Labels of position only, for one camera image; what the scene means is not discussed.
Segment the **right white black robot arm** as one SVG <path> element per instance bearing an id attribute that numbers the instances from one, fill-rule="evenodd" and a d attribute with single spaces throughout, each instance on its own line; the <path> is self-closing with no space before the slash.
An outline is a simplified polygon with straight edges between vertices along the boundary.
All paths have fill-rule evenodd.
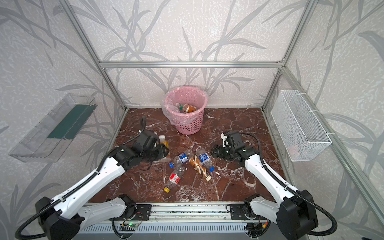
<path id="1" fill-rule="evenodd" d="M 223 143 L 215 145 L 211 154 L 214 158 L 236 161 L 252 173 L 274 198 L 268 201 L 261 196 L 244 201 L 248 218 L 264 217 L 275 223 L 288 240 L 310 236 L 329 236 L 338 228 L 337 220 L 324 208 L 314 202 L 306 190 L 300 191 L 282 178 L 264 160 L 262 146 L 256 139 L 257 148 L 246 146 L 243 132 L 224 132 Z"/>

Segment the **clear bottle blue cap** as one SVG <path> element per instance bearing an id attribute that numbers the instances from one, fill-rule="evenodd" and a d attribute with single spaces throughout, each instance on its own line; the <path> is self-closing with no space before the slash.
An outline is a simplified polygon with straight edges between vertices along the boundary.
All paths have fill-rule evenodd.
<path id="1" fill-rule="evenodd" d="M 181 154 L 177 155 L 172 162 L 169 163 L 170 168 L 178 168 L 181 167 L 183 164 L 189 162 L 189 160 L 193 157 L 193 151 L 192 150 L 186 150 L 185 152 L 182 152 Z"/>

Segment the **small water bottle blue label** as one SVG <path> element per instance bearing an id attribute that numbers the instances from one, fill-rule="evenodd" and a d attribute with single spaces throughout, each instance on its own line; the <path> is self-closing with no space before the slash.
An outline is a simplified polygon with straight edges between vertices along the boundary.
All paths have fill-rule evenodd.
<path id="1" fill-rule="evenodd" d="M 215 171 L 215 165 L 212 160 L 212 155 L 203 147 L 198 147 L 196 149 L 196 155 L 198 157 L 198 160 L 201 162 L 202 165 L 205 166 L 209 172 L 214 172 Z"/>

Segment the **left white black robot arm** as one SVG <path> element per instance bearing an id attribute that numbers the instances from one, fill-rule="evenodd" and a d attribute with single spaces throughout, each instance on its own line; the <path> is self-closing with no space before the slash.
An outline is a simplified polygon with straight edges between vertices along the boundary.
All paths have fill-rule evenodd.
<path id="1" fill-rule="evenodd" d="M 104 155 L 99 166 L 68 190 L 52 199 L 44 197 L 36 204 L 36 214 L 15 232 L 18 240 L 71 240 L 79 231 L 107 219 L 120 218 L 135 208 L 126 195 L 93 207 L 85 207 L 94 195 L 110 182 L 141 162 L 154 162 L 166 157 L 169 148 L 149 130 Z"/>

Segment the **yellow drink bottle red label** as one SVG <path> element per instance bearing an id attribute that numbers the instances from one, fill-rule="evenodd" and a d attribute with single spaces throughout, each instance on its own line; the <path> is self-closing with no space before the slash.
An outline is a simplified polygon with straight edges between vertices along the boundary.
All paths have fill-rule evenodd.
<path id="1" fill-rule="evenodd" d="M 166 140 L 165 135 L 160 135 L 160 136 L 159 136 L 159 140 L 160 140 L 160 143 L 161 143 L 161 144 L 163 144 L 166 148 L 169 149 L 169 142 Z M 169 158 L 169 157 L 170 157 L 170 153 L 168 152 L 168 153 L 166 154 L 166 156 L 164 157 L 164 159 Z"/>

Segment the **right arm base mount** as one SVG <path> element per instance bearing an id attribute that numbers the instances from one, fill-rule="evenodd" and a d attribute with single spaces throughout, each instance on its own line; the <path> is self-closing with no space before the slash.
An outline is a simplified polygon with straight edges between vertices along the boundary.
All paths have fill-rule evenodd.
<path id="1" fill-rule="evenodd" d="M 259 215 L 255 215 L 251 209 L 250 202 L 256 197 L 260 197 L 258 194 L 254 194 L 246 198 L 243 203 L 226 205 L 226 210 L 231 214 L 231 220 L 266 220 L 266 218 Z"/>

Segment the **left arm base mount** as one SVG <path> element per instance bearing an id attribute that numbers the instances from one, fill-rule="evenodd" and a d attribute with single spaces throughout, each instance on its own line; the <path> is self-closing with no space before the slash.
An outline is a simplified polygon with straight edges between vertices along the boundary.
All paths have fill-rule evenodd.
<path id="1" fill-rule="evenodd" d="M 117 218 L 117 220 L 129 220 L 129 221 L 148 221 L 151 213 L 151 204 L 136 204 L 127 195 L 120 195 L 126 205 L 126 209 L 123 214 Z"/>

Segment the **clear bottle red label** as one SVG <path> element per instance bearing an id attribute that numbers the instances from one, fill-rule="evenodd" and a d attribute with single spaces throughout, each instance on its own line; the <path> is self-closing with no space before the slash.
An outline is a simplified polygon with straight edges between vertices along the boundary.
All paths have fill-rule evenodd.
<path id="1" fill-rule="evenodd" d="M 169 193 L 172 188 L 176 187 L 179 184 L 186 170 L 187 169 L 184 166 L 180 166 L 174 169 L 174 171 L 172 172 L 168 181 L 165 184 L 164 191 L 166 193 Z"/>

